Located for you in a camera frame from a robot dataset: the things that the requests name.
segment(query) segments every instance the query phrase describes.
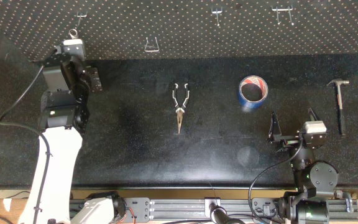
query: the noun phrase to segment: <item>roll of blue tape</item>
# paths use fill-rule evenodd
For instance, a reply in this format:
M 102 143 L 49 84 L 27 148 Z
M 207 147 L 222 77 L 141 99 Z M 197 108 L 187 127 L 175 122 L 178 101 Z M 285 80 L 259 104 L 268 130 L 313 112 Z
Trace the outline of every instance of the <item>roll of blue tape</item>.
M 246 98 L 246 96 L 244 96 L 242 94 L 241 88 L 244 85 L 248 85 L 248 84 L 255 84 L 260 88 L 260 90 L 262 91 L 262 98 L 260 100 L 258 100 L 258 101 L 250 101 L 250 100 L 248 100 Z M 265 99 L 267 97 L 267 92 L 268 92 L 267 84 L 266 84 L 266 82 L 265 82 L 265 80 L 263 78 L 260 78 L 260 77 L 255 76 L 255 75 L 250 75 L 248 77 L 245 77 L 241 81 L 240 87 L 239 87 L 239 101 L 240 101 L 240 104 L 242 105 L 242 107 L 245 110 L 252 109 L 252 108 L 258 108 L 265 101 Z

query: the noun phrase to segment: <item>pliers handle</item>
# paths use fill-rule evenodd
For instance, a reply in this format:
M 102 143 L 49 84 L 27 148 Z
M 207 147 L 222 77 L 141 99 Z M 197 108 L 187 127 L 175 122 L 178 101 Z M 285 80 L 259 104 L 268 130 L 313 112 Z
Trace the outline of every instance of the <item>pliers handle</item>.
M 185 101 L 183 102 L 183 104 L 181 106 L 179 106 L 179 103 L 178 103 L 178 100 L 177 100 L 177 90 L 178 90 L 179 85 L 175 83 L 175 87 L 173 88 L 173 91 L 172 91 L 172 98 L 173 98 L 173 102 L 175 104 L 175 112 L 176 113 L 179 112 L 179 111 L 181 111 L 182 113 L 185 112 L 187 103 L 189 102 L 189 96 L 190 96 L 190 91 L 187 88 L 187 86 L 188 86 L 188 83 L 185 84 L 185 89 L 186 89 Z

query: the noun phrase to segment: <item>black countertop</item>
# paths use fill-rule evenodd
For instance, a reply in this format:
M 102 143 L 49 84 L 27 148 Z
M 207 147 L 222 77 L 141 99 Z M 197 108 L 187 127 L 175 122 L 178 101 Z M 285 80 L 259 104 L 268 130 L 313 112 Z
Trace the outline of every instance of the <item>black countertop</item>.
M 14 48 L 2 48 L 3 43 L 0 114 L 37 71 Z M 309 107 L 328 129 L 328 141 L 315 151 L 316 158 L 336 166 L 338 187 L 358 188 L 358 54 L 90 63 L 98 67 L 104 90 L 89 98 L 91 116 L 75 164 L 74 188 L 195 188 L 209 183 L 246 188 L 263 169 L 288 158 L 266 142 L 271 112 L 276 112 L 283 134 L 291 135 L 308 120 Z M 267 82 L 268 97 L 246 113 L 237 90 L 248 75 Z M 342 87 L 344 139 L 337 130 L 334 85 L 326 86 L 334 78 L 350 80 Z M 172 101 L 174 83 L 189 83 L 191 90 L 181 134 Z M 46 89 L 41 78 L 7 121 L 36 126 Z M 38 150 L 34 134 L 0 126 L 0 188 L 30 187 Z M 256 186 L 293 187 L 289 164 L 267 172 Z

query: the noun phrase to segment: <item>pegboard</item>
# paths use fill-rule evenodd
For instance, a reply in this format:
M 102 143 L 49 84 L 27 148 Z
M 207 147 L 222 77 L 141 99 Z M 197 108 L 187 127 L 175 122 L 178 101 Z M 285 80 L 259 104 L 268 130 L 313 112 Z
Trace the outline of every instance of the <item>pegboard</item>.
M 277 22 L 273 8 L 280 11 Z M 222 9 L 217 25 L 211 12 Z M 0 29 L 30 60 L 70 39 L 77 12 L 87 59 L 358 53 L 358 1 L 0 0 Z M 145 52 L 146 37 L 159 52 Z

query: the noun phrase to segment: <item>pliers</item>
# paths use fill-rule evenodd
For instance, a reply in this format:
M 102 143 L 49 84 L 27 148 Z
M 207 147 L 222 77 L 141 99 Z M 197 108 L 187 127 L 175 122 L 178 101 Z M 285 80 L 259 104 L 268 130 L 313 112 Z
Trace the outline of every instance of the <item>pliers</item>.
M 188 86 L 188 84 L 186 83 L 185 84 L 186 98 L 181 106 L 179 106 L 178 100 L 177 100 L 177 90 L 178 90 L 179 85 L 175 83 L 175 87 L 173 87 L 173 90 L 172 90 L 172 98 L 173 98 L 173 102 L 175 104 L 175 112 L 177 113 L 177 118 L 178 118 L 178 134 L 180 134 L 181 122 L 183 120 L 183 114 L 185 113 L 186 105 L 189 102 L 190 91 L 189 91 L 189 89 L 187 89 L 187 86 Z

